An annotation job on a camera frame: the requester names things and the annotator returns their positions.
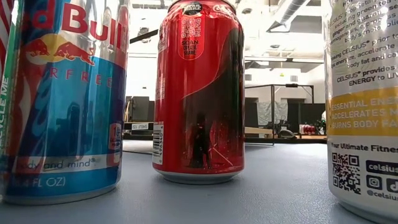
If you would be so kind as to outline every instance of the can bottom rim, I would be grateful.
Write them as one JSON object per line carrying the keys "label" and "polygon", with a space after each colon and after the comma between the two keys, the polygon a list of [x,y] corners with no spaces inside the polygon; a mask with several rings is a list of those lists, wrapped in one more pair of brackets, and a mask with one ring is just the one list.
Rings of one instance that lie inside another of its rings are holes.
{"label": "can bottom rim", "polygon": [[360,217],[363,217],[367,220],[370,220],[372,222],[375,223],[383,223],[383,224],[394,224],[397,223],[397,220],[394,220],[393,218],[390,217],[384,217],[381,215],[378,215],[376,213],[373,213],[372,211],[367,211],[367,210],[363,210],[360,208],[357,208],[355,206],[352,206],[342,200],[339,200],[339,203],[341,206],[343,206],[345,209],[347,209],[348,211],[354,213],[355,215],[358,215]]}
{"label": "can bottom rim", "polygon": [[71,195],[51,196],[51,197],[22,197],[3,195],[2,201],[14,205],[55,205],[60,203],[77,202],[86,200],[112,191],[116,184],[104,187],[102,189],[93,190],[91,192],[82,192]]}
{"label": "can bottom rim", "polygon": [[177,172],[166,172],[155,169],[158,173],[163,175],[163,178],[178,184],[190,185],[210,185],[221,184],[232,180],[234,176],[241,171],[230,172],[224,174],[183,174]]}

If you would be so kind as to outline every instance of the ceiling pipe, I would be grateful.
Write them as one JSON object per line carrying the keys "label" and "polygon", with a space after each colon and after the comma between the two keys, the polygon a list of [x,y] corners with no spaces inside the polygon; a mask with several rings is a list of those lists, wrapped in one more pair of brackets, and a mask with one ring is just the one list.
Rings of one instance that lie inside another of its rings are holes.
{"label": "ceiling pipe", "polygon": [[280,0],[279,6],[272,17],[274,23],[267,28],[267,32],[272,32],[272,29],[290,24],[297,16],[300,7],[306,6],[309,2],[310,0]]}

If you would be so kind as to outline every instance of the star wars can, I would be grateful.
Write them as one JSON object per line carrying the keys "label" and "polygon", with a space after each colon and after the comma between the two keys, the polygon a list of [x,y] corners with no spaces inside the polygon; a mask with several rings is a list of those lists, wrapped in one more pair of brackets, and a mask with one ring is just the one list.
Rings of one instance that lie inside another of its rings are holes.
{"label": "star wars can", "polygon": [[172,182],[226,182],[244,167],[244,36],[235,9],[177,1],[159,35],[153,166]]}
{"label": "star wars can", "polygon": [[121,176],[129,0],[20,0],[1,85],[3,200],[95,197]]}
{"label": "star wars can", "polygon": [[322,6],[329,188],[353,213],[398,223],[398,5]]}

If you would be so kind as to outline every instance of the dark figure graphic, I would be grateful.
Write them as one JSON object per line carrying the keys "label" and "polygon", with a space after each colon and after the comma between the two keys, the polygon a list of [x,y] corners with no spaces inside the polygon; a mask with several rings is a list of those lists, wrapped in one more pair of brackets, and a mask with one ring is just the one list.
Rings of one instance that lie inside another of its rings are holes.
{"label": "dark figure graphic", "polygon": [[192,127],[191,142],[192,158],[190,167],[203,168],[205,164],[204,156],[206,156],[207,168],[211,169],[210,137],[206,132],[206,116],[203,113],[197,114],[197,123]]}

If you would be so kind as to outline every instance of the table surface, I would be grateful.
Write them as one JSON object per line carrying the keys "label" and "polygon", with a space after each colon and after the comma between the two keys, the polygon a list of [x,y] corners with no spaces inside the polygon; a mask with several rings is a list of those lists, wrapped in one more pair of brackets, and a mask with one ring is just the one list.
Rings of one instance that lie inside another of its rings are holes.
{"label": "table surface", "polygon": [[246,145],[244,172],[225,184],[196,186],[168,182],[150,155],[125,152],[116,190],[62,205],[0,203],[0,223],[370,223],[330,193],[326,157],[324,144]]}

